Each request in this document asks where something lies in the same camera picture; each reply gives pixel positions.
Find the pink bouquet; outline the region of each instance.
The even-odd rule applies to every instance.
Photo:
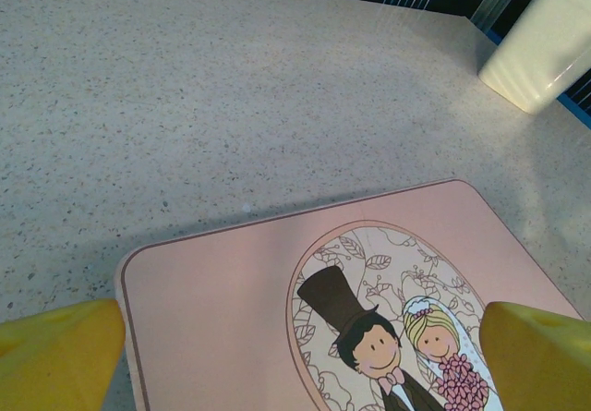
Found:
[[[482,411],[488,400],[488,385],[474,371],[465,354],[454,354],[440,363],[443,379],[437,392],[445,398],[446,410]]]

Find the cartoon groom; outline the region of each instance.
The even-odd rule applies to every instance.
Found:
[[[392,324],[376,312],[378,307],[361,307],[338,267],[311,275],[297,293],[339,332],[335,343],[341,360],[378,381],[386,411],[443,411],[425,388],[400,369],[400,339]]]

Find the groom's bow tie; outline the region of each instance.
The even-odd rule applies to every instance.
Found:
[[[381,389],[386,393],[392,390],[392,386],[402,385],[404,383],[404,374],[400,367],[396,367],[384,377],[378,379]]]

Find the white cylindrical object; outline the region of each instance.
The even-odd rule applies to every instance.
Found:
[[[530,114],[591,68],[591,0],[532,0],[478,73]]]

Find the top hat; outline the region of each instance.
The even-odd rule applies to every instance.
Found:
[[[297,294],[339,332],[336,342],[347,335],[357,320],[378,308],[363,309],[337,266],[312,274],[299,287]]]

